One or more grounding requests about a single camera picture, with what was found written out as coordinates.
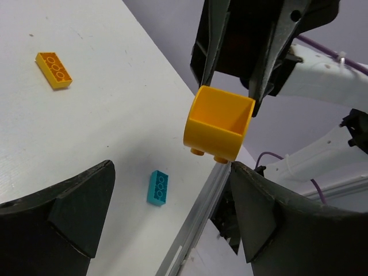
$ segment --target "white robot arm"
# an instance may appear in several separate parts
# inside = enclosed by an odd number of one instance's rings
[[[266,166],[264,177],[289,189],[339,167],[368,161],[368,76],[346,66],[343,58],[333,60],[301,45],[292,49],[303,62],[296,64],[279,95],[314,98],[357,110],[318,141]]]

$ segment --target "teal lego brick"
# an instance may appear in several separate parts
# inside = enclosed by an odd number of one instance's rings
[[[147,202],[161,206],[166,203],[168,175],[161,171],[154,171],[149,181]]]

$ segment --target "yellow curved lego piece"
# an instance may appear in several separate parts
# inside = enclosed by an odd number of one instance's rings
[[[226,164],[236,159],[246,135],[255,101],[224,90],[202,86],[191,106],[184,145],[196,155],[205,152]]]

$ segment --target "yellow lego brick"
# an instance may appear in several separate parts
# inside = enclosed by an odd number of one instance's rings
[[[52,89],[66,88],[72,82],[71,77],[56,53],[38,53],[36,63]]]

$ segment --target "white table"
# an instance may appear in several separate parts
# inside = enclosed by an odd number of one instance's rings
[[[69,89],[52,91],[38,52],[58,54]],[[122,0],[1,1],[0,94],[0,203],[110,159],[88,275],[155,275],[215,162],[183,146],[193,95]],[[161,208],[146,203],[154,170],[170,176]]]

